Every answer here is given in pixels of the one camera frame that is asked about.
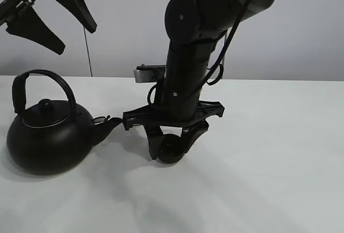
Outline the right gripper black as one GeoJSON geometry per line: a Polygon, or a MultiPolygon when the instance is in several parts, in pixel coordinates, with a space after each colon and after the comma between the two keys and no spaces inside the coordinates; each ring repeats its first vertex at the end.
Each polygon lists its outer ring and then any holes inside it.
{"type": "Polygon", "coordinates": [[[201,79],[163,78],[156,81],[147,94],[147,105],[123,113],[126,130],[144,126],[149,154],[156,160],[163,132],[160,126],[187,127],[182,129],[184,153],[188,153],[196,140],[209,129],[205,120],[211,116],[222,117],[224,106],[218,101],[200,100],[201,79]]]}

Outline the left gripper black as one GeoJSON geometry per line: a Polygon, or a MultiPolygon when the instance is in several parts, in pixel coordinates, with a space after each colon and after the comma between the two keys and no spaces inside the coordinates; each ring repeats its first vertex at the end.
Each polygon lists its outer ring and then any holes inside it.
{"type": "MultiPolygon", "coordinates": [[[[91,15],[85,0],[56,0],[67,9],[90,33],[94,33],[97,24],[91,15]]],[[[61,55],[65,44],[45,25],[34,9],[27,9],[17,17],[17,11],[34,4],[35,0],[3,0],[1,2],[1,24],[7,23],[6,31],[11,34],[40,44],[61,55]]]]}

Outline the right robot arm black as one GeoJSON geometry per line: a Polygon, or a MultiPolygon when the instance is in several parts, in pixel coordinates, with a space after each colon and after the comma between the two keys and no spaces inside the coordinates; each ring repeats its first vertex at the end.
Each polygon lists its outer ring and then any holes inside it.
{"type": "Polygon", "coordinates": [[[166,164],[178,162],[209,128],[207,118],[221,117],[224,106],[201,101],[240,22],[268,9],[274,0],[170,0],[164,15],[169,37],[164,65],[140,65],[138,83],[152,83],[147,105],[123,114],[125,129],[143,126],[149,155],[166,164]]]}

